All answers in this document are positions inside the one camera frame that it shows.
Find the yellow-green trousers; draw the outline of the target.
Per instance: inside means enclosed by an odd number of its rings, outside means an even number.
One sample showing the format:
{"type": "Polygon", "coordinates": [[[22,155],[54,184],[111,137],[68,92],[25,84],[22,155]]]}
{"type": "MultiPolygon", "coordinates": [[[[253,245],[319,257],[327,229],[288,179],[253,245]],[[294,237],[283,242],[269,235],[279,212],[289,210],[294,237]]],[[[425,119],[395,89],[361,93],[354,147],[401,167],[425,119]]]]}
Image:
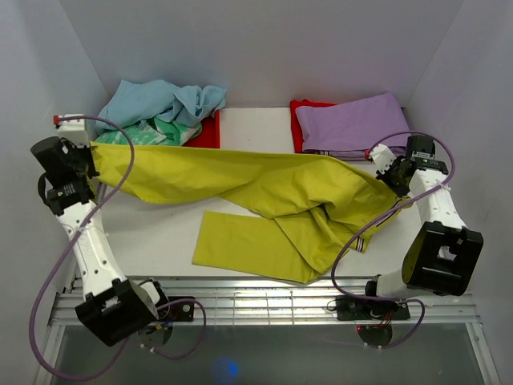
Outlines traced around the yellow-green trousers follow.
{"type": "Polygon", "coordinates": [[[307,283],[344,245],[363,252],[398,213],[384,183],[328,156],[93,143],[99,180],[151,204],[219,197],[248,216],[206,212],[193,262],[307,283]]]}

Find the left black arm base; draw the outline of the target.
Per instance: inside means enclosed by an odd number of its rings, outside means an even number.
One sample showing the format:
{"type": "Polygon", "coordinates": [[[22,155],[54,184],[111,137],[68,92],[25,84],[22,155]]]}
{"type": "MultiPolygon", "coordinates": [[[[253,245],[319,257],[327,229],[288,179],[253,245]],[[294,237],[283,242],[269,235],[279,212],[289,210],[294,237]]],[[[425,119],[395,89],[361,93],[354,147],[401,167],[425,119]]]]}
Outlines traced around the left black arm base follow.
{"type": "Polygon", "coordinates": [[[138,331],[139,343],[146,347],[163,347],[172,337],[175,325],[194,320],[194,297],[167,296],[158,305],[177,302],[157,311],[157,320],[138,331]]]}

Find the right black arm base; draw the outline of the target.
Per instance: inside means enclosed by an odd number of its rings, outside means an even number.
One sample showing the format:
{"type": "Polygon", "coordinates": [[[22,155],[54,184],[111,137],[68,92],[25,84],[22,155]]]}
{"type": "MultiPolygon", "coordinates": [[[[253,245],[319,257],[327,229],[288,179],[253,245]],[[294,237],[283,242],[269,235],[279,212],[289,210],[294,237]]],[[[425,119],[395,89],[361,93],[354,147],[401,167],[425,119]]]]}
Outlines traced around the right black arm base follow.
{"type": "Polygon", "coordinates": [[[358,337],[368,346],[376,348],[387,347],[392,343],[392,321],[410,319],[408,305],[373,302],[343,295],[329,301],[326,309],[335,313],[338,321],[356,322],[358,337]]]}

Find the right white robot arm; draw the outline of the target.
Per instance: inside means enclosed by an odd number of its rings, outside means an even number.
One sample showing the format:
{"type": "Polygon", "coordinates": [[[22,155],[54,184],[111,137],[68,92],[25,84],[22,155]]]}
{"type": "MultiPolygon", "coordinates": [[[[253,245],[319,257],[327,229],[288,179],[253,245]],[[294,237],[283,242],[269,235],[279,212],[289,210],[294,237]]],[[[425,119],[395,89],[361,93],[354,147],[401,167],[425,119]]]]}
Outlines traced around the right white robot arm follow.
{"type": "Polygon", "coordinates": [[[402,267],[367,282],[364,313],[381,318],[391,308],[390,298],[413,298],[423,292],[463,295],[482,251],[483,236],[468,229],[459,216],[444,183],[450,171],[437,160],[433,139],[409,137],[402,156],[378,144],[367,158],[377,165],[377,178],[398,197],[416,199],[422,226],[402,267]]]}

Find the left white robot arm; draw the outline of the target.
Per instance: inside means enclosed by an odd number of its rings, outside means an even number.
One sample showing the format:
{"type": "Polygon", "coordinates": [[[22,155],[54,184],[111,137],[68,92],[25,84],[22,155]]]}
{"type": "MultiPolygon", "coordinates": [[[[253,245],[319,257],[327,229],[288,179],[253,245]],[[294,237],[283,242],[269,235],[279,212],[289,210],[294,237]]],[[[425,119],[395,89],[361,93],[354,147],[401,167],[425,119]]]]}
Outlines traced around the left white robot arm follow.
{"type": "Polygon", "coordinates": [[[44,169],[38,192],[74,243],[83,282],[83,303],[75,308],[79,321],[112,347],[165,318],[170,302],[160,284],[129,280],[114,258],[89,185],[95,169],[87,148],[52,136],[30,151],[44,169]]]}

